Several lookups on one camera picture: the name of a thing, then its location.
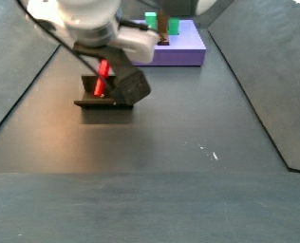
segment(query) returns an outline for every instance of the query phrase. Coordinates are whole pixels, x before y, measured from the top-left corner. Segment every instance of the dark gray surface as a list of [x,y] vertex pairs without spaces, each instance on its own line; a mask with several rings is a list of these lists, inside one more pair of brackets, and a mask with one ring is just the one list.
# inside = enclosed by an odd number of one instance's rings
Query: dark gray surface
[[0,127],[0,243],[300,243],[300,175],[200,35],[203,68],[144,68],[132,111],[83,112],[56,54]]
[[0,129],[0,172],[285,171],[212,40],[200,35],[204,66],[144,67],[152,93],[132,111],[72,104],[87,70],[61,49]]
[[210,33],[287,166],[300,170],[300,5],[236,0]]
[[[216,0],[204,14],[192,18],[195,26],[207,28],[232,1],[234,0]],[[123,16],[128,19],[143,19],[146,11],[155,11],[155,9],[148,8],[136,0],[121,0],[121,10]]]
[[0,174],[0,243],[300,243],[300,175]]
[[0,121],[55,48],[39,38],[13,0],[0,1]]

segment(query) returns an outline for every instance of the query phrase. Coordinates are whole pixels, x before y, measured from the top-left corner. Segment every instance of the purple tray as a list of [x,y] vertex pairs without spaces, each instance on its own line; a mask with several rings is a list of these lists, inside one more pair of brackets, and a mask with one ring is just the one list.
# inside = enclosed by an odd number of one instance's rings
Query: purple tray
[[179,35],[168,35],[170,46],[155,46],[154,60],[150,64],[134,65],[202,65],[206,46],[191,20],[180,20]]

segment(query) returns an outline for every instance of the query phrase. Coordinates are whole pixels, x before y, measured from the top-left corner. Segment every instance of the black holder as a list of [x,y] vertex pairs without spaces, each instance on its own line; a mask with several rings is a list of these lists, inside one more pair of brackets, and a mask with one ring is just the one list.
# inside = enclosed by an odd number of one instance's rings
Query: black holder
[[92,95],[96,77],[83,76],[85,94],[80,101],[73,103],[81,107],[89,106],[132,106],[151,92],[143,72],[134,67],[121,49],[115,47],[89,48],[75,43],[72,50],[79,55],[96,59],[105,59],[109,63],[113,76],[105,79],[104,98]]

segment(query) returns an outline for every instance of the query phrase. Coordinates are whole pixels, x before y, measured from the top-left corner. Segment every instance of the white object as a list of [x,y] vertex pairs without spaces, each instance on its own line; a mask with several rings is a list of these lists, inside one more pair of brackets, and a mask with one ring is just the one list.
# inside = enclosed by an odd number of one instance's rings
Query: white object
[[215,3],[215,0],[198,0],[195,15],[200,15]]

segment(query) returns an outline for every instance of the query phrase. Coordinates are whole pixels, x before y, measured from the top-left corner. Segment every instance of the red marker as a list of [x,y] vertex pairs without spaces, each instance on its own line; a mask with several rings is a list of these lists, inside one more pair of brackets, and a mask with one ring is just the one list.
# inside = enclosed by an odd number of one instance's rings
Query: red marker
[[[109,74],[109,64],[107,60],[101,60],[97,66],[97,73],[107,79]],[[93,88],[93,95],[101,97],[104,95],[104,83],[97,78]]]

